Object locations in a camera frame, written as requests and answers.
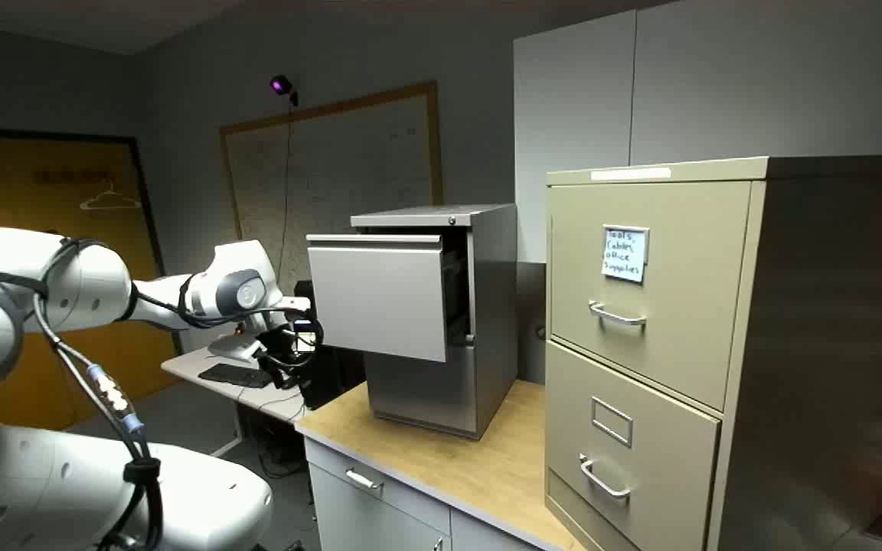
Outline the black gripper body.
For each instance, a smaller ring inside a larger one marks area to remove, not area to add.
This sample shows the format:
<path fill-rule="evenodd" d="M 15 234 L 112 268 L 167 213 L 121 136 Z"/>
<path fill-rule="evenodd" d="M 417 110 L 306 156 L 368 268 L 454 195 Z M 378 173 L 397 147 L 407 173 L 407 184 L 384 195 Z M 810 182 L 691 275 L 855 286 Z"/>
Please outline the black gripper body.
<path fill-rule="evenodd" d="M 256 336 L 255 361 L 277 390 L 295 390 L 308 380 L 321 341 L 325 331 L 311 317 L 285 317 L 282 326 Z"/>

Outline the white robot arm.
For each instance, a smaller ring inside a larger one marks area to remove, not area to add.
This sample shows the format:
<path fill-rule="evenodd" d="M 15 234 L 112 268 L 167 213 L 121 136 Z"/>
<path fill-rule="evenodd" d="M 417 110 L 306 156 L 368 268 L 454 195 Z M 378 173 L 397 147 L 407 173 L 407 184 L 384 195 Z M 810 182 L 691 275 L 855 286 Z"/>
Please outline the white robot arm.
<path fill-rule="evenodd" d="M 272 521 L 270 484 L 152 443 L 117 380 L 64 336 L 119 322 L 236 326 L 236 351 L 285 380 L 321 344 L 306 313 L 277 286 L 259 241 L 227 241 L 200 273 L 137 279 L 98 241 L 0 227 L 0 382 L 39 335 L 110 425 L 95 437 L 0 423 L 0 551 L 256 551 Z"/>

